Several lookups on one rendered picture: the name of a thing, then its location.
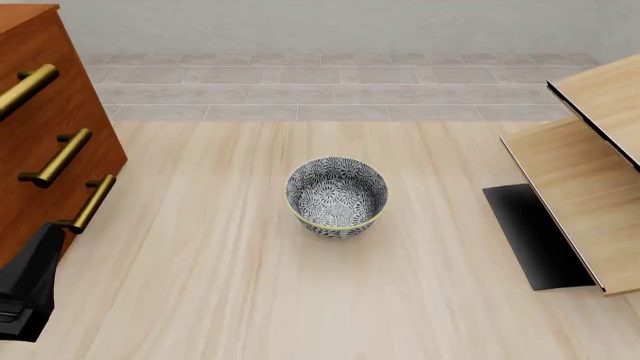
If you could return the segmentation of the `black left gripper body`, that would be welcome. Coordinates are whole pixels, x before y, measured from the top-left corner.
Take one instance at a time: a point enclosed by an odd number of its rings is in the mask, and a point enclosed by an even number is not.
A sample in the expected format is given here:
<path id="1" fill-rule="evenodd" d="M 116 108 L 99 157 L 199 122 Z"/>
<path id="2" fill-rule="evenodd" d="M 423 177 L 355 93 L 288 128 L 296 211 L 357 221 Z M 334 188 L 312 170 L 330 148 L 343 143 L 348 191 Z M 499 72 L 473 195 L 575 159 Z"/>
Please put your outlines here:
<path id="1" fill-rule="evenodd" d="M 52 295 L 24 300 L 0 294 L 0 341 L 36 342 L 53 310 Z"/>

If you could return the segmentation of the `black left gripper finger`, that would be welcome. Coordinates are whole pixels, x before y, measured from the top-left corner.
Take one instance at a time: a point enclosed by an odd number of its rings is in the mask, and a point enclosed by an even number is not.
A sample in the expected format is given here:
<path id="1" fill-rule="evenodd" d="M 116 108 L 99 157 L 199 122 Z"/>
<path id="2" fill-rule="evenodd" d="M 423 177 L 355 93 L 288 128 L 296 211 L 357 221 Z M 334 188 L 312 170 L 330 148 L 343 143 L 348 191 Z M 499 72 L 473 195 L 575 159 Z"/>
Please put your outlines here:
<path id="1" fill-rule="evenodd" d="M 0 298 L 50 298 L 64 239 L 64 230 L 56 224 L 43 224 L 23 248 L 0 268 Z"/>

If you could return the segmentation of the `pale wooden wine rack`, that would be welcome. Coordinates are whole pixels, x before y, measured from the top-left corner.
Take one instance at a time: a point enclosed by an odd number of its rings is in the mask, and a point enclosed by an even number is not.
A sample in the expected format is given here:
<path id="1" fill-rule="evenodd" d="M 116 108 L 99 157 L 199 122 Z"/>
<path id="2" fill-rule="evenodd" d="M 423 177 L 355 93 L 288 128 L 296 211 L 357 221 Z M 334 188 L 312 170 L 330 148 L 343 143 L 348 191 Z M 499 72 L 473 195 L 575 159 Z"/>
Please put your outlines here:
<path id="1" fill-rule="evenodd" d="M 603 295 L 640 292 L 640 54 L 547 88 L 572 115 L 501 143 Z"/>

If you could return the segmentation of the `red-brown wooden cabinet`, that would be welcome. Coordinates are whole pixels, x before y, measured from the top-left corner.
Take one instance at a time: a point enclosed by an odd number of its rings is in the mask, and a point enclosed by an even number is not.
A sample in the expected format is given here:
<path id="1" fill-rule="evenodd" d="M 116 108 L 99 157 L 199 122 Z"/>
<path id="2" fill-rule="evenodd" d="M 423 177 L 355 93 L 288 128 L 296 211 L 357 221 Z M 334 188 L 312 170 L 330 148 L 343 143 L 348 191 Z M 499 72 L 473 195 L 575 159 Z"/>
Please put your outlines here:
<path id="1" fill-rule="evenodd" d="M 45 223 L 70 220 L 92 189 L 117 176 L 127 156 L 58 14 L 58 5 L 0 5 L 0 94 L 20 71 L 54 65 L 59 77 L 0 122 L 0 267 Z M 19 182 L 64 146 L 56 137 L 88 128 L 92 137 L 49 188 Z"/>

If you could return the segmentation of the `black and white patterned bowl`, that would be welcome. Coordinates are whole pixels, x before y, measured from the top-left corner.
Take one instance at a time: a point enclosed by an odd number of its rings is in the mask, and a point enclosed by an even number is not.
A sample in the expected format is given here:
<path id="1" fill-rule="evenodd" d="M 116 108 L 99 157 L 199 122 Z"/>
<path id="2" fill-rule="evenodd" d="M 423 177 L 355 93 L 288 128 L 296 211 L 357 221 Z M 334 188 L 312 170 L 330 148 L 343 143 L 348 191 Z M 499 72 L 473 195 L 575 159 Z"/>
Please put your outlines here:
<path id="1" fill-rule="evenodd" d="M 330 156 L 301 164 L 285 182 L 286 203 L 309 231 L 330 239 L 365 232 L 388 202 L 384 177 L 354 158 Z"/>

